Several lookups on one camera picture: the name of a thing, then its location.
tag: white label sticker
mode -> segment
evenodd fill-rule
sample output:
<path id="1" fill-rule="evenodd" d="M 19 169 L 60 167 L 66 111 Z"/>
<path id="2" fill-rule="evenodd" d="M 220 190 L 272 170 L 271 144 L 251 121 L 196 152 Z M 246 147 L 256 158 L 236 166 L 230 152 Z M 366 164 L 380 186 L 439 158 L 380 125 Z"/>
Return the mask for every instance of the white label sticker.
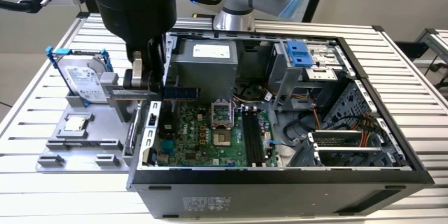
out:
<path id="1" fill-rule="evenodd" d="M 195 45 L 194 57 L 231 58 L 231 47 L 224 45 Z"/>
<path id="2" fill-rule="evenodd" d="M 267 95 L 264 96 L 264 99 L 270 102 L 272 99 L 272 93 L 268 92 Z"/>
<path id="3" fill-rule="evenodd" d="M 88 67 L 66 67 L 68 78 L 76 88 L 79 96 L 90 102 L 106 102 L 106 94 L 98 80 L 96 72 Z"/>
<path id="4" fill-rule="evenodd" d="M 183 197 L 186 211 L 228 211 L 232 197 Z"/>

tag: aluminum extrusion table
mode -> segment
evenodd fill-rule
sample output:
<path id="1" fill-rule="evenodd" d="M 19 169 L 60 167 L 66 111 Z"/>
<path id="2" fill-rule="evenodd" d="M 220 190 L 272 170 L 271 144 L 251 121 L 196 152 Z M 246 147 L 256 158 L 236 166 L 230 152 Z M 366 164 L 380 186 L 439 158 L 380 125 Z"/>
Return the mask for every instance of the aluminum extrusion table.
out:
<path id="1" fill-rule="evenodd" d="M 211 29 L 211 19 L 182 18 L 178 28 Z M 256 31 L 344 37 L 382 100 L 435 179 L 435 186 L 366 217 L 203 219 L 179 222 L 447 223 L 448 103 L 388 35 L 376 27 L 256 21 Z M 124 42 L 104 28 L 99 15 L 79 17 L 59 47 L 110 51 L 123 82 L 131 67 Z M 126 173 L 40 174 L 35 172 L 67 106 L 67 87 L 46 62 L 0 124 L 0 219 L 24 223 L 148 223 L 154 220 L 138 193 L 127 192 Z"/>

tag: ram slot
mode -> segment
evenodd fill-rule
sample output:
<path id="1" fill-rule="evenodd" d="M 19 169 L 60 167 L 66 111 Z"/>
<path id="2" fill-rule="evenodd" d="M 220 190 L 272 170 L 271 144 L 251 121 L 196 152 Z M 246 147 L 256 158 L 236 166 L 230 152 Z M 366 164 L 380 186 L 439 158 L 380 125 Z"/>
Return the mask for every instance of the ram slot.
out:
<path id="1" fill-rule="evenodd" d="M 246 155 L 248 166 L 262 166 L 264 162 L 263 158 L 263 146 L 259 132 L 259 119 L 256 112 L 243 112 L 243 133 L 246 144 Z"/>

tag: green circuit board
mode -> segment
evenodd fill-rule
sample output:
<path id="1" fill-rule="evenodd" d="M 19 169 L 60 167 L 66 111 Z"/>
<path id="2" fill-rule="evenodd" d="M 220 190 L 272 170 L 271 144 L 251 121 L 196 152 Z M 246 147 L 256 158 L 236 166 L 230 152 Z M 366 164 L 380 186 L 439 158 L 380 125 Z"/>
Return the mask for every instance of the green circuit board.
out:
<path id="1" fill-rule="evenodd" d="M 219 112 L 220 118 L 226 118 L 226 111 Z M 164 162 L 163 166 L 247 166 L 247 150 L 244 144 L 242 110 L 235 110 L 234 128 L 211 128 L 211 105 L 184 103 L 179 110 L 178 134 L 175 137 L 174 155 Z M 260 111 L 258 114 L 260 124 L 260 141 L 264 142 L 262 129 L 272 136 L 268 114 Z M 276 152 L 272 149 L 272 156 L 266 160 L 266 166 L 278 166 Z"/>

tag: motherboard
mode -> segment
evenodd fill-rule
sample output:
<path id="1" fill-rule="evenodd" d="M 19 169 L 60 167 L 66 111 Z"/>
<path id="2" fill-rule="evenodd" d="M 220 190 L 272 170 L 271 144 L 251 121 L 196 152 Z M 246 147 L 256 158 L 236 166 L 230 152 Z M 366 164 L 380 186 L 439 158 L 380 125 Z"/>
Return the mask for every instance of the motherboard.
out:
<path id="1" fill-rule="evenodd" d="M 178 132 L 162 140 L 160 166 L 278 166 L 267 111 L 235 107 L 226 102 L 180 105 Z"/>

